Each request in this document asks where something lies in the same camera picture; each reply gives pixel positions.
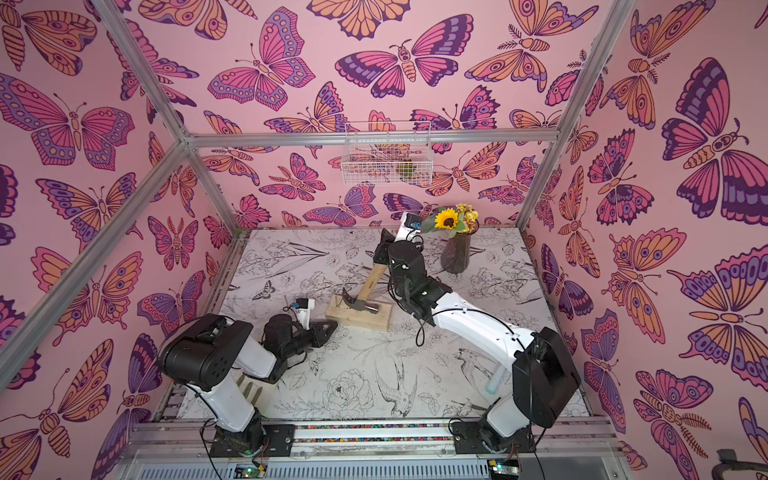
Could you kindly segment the small wooden nail block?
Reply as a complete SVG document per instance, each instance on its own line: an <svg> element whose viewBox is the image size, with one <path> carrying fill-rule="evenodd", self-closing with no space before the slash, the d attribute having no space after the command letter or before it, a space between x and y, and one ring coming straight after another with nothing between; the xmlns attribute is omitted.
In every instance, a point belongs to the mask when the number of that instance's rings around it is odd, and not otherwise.
<svg viewBox="0 0 768 480"><path fill-rule="evenodd" d="M389 328L392 313L392 305L389 303L374 302L375 311L364 307L356 310L345 303L340 294L331 297L325 318L335 320L339 324L366 328L385 332Z"/></svg>

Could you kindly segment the wooden handled claw hammer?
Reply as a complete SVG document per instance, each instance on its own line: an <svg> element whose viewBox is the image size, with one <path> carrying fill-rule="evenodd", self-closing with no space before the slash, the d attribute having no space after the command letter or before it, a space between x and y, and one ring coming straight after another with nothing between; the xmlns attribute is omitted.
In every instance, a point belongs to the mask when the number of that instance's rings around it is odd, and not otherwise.
<svg viewBox="0 0 768 480"><path fill-rule="evenodd" d="M373 266L359 292L353 297L346 289L342 290L342 300L352 313L373 315L381 310L381 305L371 303L369 298L378 282L389 271L389 247L394 241L395 236L387 229L382 229L379 243L373 254Z"/></svg>

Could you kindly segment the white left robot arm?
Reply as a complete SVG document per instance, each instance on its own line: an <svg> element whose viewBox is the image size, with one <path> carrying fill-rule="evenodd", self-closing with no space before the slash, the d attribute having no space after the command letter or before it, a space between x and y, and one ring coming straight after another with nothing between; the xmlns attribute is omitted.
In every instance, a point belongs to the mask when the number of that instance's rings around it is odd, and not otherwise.
<svg viewBox="0 0 768 480"><path fill-rule="evenodd" d="M245 434L260 422L260 415L230 371L236 368L248 378L275 384L292 366L292 358L325 346L337 328L335 320L303 325L289 314L278 314L267 322L259 342L251 335L251 323L207 314L165 346L157 365L203 399L220 430Z"/></svg>

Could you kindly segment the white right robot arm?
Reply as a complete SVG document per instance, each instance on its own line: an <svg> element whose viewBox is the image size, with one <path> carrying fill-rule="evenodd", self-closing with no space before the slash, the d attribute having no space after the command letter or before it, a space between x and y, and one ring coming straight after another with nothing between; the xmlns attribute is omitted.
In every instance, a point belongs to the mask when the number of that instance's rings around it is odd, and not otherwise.
<svg viewBox="0 0 768 480"><path fill-rule="evenodd" d="M513 326L473 305L427 273L418 232L381 231L374 259L388 267L390 297L423 324L469 341L511 376L511 392L492 403L478 422L478 436L492 451L531 435L532 427L551 428L581 386L572 355L561 335L545 327L536 332Z"/></svg>

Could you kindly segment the ribbed purple glass vase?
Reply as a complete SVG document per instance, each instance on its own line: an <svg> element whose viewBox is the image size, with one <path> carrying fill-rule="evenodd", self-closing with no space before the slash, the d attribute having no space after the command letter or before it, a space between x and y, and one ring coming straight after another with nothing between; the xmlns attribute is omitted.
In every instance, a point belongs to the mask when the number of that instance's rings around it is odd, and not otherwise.
<svg viewBox="0 0 768 480"><path fill-rule="evenodd" d="M440 257L440 264L450 274L463 273L469 265L471 235L456 233L447 240Z"/></svg>

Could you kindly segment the yellow artificial sunflower bunch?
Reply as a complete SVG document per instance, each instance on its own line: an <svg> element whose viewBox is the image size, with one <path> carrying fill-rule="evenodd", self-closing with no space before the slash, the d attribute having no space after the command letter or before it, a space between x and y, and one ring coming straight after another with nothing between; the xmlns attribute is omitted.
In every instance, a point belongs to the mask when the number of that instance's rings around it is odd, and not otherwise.
<svg viewBox="0 0 768 480"><path fill-rule="evenodd" d="M429 214L421 223L419 230L428 233L434 230L445 230L449 237L469 235L480 227L479 214L470 204L459 203L455 206L440 207Z"/></svg>

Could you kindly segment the light blue plastic tube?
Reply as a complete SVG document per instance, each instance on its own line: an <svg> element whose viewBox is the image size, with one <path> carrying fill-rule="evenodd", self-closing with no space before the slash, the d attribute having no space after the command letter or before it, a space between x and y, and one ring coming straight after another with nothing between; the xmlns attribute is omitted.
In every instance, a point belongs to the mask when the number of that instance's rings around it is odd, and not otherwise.
<svg viewBox="0 0 768 480"><path fill-rule="evenodd" d="M500 386L507 380L508 377L509 372L507 368L503 364L499 363L485 386L485 392L488 395L496 394Z"/></svg>

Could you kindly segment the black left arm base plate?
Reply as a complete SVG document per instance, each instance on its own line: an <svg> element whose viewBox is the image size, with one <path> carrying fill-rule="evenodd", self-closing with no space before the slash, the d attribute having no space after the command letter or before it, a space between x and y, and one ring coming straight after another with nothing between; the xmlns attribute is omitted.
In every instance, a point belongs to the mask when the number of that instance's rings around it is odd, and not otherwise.
<svg viewBox="0 0 768 480"><path fill-rule="evenodd" d="M288 457L295 431L294 424L254 424L237 433L217 427L209 451L213 458Z"/></svg>

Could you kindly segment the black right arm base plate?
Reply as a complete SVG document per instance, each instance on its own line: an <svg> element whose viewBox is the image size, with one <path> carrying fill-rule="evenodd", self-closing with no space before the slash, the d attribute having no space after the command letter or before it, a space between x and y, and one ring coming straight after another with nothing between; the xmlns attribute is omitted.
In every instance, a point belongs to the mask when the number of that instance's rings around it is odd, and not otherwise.
<svg viewBox="0 0 768 480"><path fill-rule="evenodd" d="M529 427L523 427L510 437L502 437L482 419L454 417L447 427L457 454L532 453L535 446Z"/></svg>

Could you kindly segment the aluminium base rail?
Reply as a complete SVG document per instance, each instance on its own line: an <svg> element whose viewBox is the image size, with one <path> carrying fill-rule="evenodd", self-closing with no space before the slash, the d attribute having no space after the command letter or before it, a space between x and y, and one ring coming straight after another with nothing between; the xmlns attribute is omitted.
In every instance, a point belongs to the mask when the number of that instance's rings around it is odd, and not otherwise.
<svg viewBox="0 0 768 480"><path fill-rule="evenodd" d="M209 423L135 428L117 479L630 479L605 420L570 418L532 431L532 453L457 454L450 419L267 421L294 424L288 457L213 458Z"/></svg>

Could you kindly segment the aluminium cage frame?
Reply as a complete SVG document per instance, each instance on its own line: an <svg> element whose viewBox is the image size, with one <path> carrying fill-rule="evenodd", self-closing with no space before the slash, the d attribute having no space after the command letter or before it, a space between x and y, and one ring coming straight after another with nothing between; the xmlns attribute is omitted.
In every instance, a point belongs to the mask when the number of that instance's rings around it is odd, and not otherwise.
<svg viewBox="0 0 768 480"><path fill-rule="evenodd" d="M608 11L550 1L570 26L520 23L507 1L120 1L116 5L185 134L507 129L524 112L552 128ZM33 124L1 124L1 336L11 338L85 253L175 139L104 19L85 1L5 1L1 76L27 84ZM159 345L200 316L230 245L226 215L293 239L269 240L247 274L275 292L325 302L364 277L365 239L417 208L467 202L509 223L513 204L479 192L513 172L509 143L488 178L471 175L479 143L435 149L451 186L377 186L374 215L350 227L305 213L348 186L338 146L227 147L180 160L110 247L1 395L5 479L91 479L125 451L119 418L143 420L166 381L129 386L135 347Z"/></svg>

